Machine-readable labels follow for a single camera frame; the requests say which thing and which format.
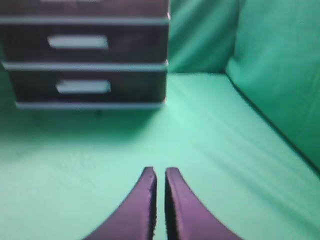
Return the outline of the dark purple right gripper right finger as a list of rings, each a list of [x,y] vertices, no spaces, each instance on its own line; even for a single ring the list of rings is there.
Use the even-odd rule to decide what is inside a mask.
[[[177,167],[165,171],[164,212],[169,240],[240,240],[197,198]]]

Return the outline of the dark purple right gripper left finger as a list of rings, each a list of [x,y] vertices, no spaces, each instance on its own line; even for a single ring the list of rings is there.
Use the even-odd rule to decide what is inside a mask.
[[[157,221],[157,176],[145,167],[118,208],[86,240],[151,240]]]

